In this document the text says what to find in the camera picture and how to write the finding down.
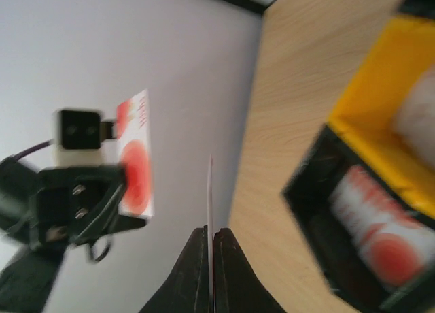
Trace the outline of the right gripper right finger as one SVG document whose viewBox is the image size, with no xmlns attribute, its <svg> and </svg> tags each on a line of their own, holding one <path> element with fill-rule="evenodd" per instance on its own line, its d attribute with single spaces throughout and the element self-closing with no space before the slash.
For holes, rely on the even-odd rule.
<svg viewBox="0 0 435 313">
<path fill-rule="evenodd" d="M 234 233 L 220 229 L 213 240 L 216 312 L 283 312 L 252 269 Z"/>
</svg>

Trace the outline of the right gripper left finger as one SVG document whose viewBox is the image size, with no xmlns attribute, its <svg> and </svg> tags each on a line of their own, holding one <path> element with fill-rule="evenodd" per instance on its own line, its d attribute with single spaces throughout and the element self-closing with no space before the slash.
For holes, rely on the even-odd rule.
<svg viewBox="0 0 435 313">
<path fill-rule="evenodd" d="M 141 309 L 142 313 L 209 311 L 207 227 L 193 230 L 167 279 Z"/>
</svg>

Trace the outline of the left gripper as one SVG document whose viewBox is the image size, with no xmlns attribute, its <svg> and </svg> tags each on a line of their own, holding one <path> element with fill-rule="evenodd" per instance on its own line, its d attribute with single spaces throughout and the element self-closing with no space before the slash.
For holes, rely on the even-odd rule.
<svg viewBox="0 0 435 313">
<path fill-rule="evenodd" d="M 145 218 L 123 216 L 118 206 L 127 190 L 121 165 L 45 169 L 29 197 L 29 234 L 33 250 L 88 247 L 89 259 L 102 261 L 116 233 L 146 226 Z"/>
</svg>

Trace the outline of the white card seen edge-on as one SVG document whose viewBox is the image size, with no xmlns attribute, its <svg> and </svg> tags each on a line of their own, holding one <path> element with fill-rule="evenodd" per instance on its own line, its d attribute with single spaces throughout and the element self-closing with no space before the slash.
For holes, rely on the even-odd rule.
<svg viewBox="0 0 435 313">
<path fill-rule="evenodd" d="M 213 262 L 213 195 L 212 195 L 212 167 L 213 157 L 209 157 L 207 172 L 207 251 L 209 270 L 209 311 L 215 312 L 215 285 L 214 285 L 214 262 Z"/>
</svg>

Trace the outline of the black bin with red cards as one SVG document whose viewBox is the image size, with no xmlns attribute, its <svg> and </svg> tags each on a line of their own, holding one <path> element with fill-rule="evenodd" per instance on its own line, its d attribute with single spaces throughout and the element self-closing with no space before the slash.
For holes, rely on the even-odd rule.
<svg viewBox="0 0 435 313">
<path fill-rule="evenodd" d="M 283 197 L 336 296 L 360 312 L 434 308 L 434 170 L 397 137 L 324 125 Z"/>
</svg>

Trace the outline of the yellow bin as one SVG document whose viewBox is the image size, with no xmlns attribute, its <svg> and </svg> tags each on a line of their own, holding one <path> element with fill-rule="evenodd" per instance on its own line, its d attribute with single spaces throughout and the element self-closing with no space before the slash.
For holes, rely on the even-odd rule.
<svg viewBox="0 0 435 313">
<path fill-rule="evenodd" d="M 393 17 L 334 106 L 329 127 L 414 210 L 434 217 L 434 171 L 392 130 L 411 87 L 434 64 L 434 21 Z"/>
</svg>

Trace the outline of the black bin with teal cards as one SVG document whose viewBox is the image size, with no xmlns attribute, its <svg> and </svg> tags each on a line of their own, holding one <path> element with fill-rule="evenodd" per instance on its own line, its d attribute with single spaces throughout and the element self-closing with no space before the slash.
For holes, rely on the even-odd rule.
<svg viewBox="0 0 435 313">
<path fill-rule="evenodd" d="M 435 0 L 403 0 L 398 12 L 418 18 L 435 18 Z"/>
</svg>

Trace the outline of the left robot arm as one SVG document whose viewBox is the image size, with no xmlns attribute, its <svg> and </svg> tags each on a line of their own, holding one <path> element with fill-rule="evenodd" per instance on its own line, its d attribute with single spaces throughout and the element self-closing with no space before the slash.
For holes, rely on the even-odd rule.
<svg viewBox="0 0 435 313">
<path fill-rule="evenodd" d="M 10 156 L 1 162 L 1 230 L 21 243 L 1 270 L 2 312 L 43 312 L 70 246 L 86 246 L 102 261 L 116 233 L 146 226 L 122 216 L 126 193 L 121 165 L 35 171 Z"/>
</svg>

